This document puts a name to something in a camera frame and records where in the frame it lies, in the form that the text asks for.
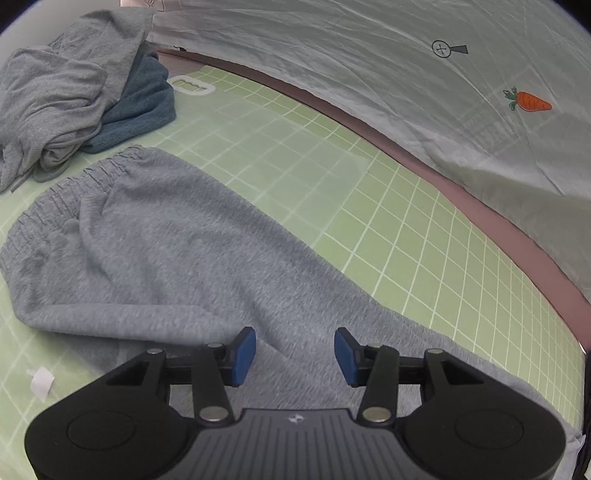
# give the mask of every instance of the wrinkled fabric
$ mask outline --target wrinkled fabric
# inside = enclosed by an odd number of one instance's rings
[[[119,101],[152,15],[100,10],[50,45],[19,48],[0,70],[0,192],[18,178],[58,176]]]
[[[591,301],[591,36],[557,2],[158,8],[150,41],[246,65],[363,120],[517,225]],[[527,111],[521,96],[513,111],[514,87],[552,109]]]
[[[80,149],[98,153],[130,138],[172,122],[176,118],[174,89],[168,70],[147,43],[140,46],[119,102],[105,113],[102,127]]]
[[[17,318],[67,333],[102,371],[153,342],[187,353],[254,327],[255,361],[229,392],[237,411],[355,411],[363,392],[345,384],[333,353],[341,326],[405,356],[442,348],[559,418],[568,445],[555,478],[572,475],[580,433],[531,385],[384,308],[255,206],[156,148],[129,148],[48,189],[11,228],[0,271]],[[171,404],[187,414],[190,398],[175,389]],[[400,415],[412,412],[418,389],[403,386],[398,401]]]

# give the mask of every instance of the pink table edge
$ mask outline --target pink table edge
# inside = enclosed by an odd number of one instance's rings
[[[162,52],[226,70],[292,97],[349,128],[432,184],[530,278],[573,332],[583,349],[586,352],[591,349],[591,323],[588,320],[591,319],[591,304],[580,290],[530,237],[464,188],[425,165],[375,128],[325,100],[315,97],[310,92],[250,67],[226,60],[192,52],[175,50],[162,50]]]

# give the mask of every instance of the white sheet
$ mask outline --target white sheet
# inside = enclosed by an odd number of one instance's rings
[[[591,37],[553,1],[150,3],[164,10],[150,40],[255,68],[365,121],[513,221],[591,299]],[[468,54],[441,58],[436,40]],[[512,111],[513,87],[552,110]]]

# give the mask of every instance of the gray sweatpants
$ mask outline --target gray sweatpants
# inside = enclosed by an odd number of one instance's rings
[[[50,46],[18,48],[0,69],[0,192],[35,167],[57,177],[119,101],[150,29],[146,8],[83,15]]]
[[[47,190],[10,230],[0,270],[20,320],[76,335],[72,345],[105,370],[148,342],[179,353],[253,326],[254,364],[230,391],[237,410],[355,411],[362,391],[345,384],[333,354],[344,326],[401,355],[447,350],[560,418],[532,386],[382,307],[256,207],[155,148],[131,147]],[[420,403],[416,388],[402,388],[398,414]],[[556,478],[566,480],[581,439],[562,424],[569,451]]]

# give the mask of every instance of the green cutting mat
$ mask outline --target green cutting mat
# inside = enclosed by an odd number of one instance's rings
[[[383,305],[519,375],[580,426],[580,346],[529,278],[434,187],[274,90],[211,67],[191,75],[216,91],[176,93],[177,120],[133,143],[202,168]],[[64,176],[124,146],[76,154]],[[54,183],[28,180],[0,195],[0,245]],[[45,404],[30,393],[26,374],[42,365],[56,377]],[[28,422],[94,377],[57,338],[15,318],[0,280],[0,478],[34,478],[22,448]]]

